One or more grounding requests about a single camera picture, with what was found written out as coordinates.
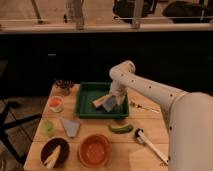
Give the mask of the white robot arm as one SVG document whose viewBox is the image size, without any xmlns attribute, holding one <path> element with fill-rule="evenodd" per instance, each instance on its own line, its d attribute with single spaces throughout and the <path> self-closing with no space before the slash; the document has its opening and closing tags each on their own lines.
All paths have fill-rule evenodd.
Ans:
<svg viewBox="0 0 213 171">
<path fill-rule="evenodd" d="M 139 77 L 129 60 L 112 67 L 109 75 L 115 95 L 132 88 L 157 103 L 168 117 L 168 171 L 213 171 L 212 96 Z"/>
</svg>

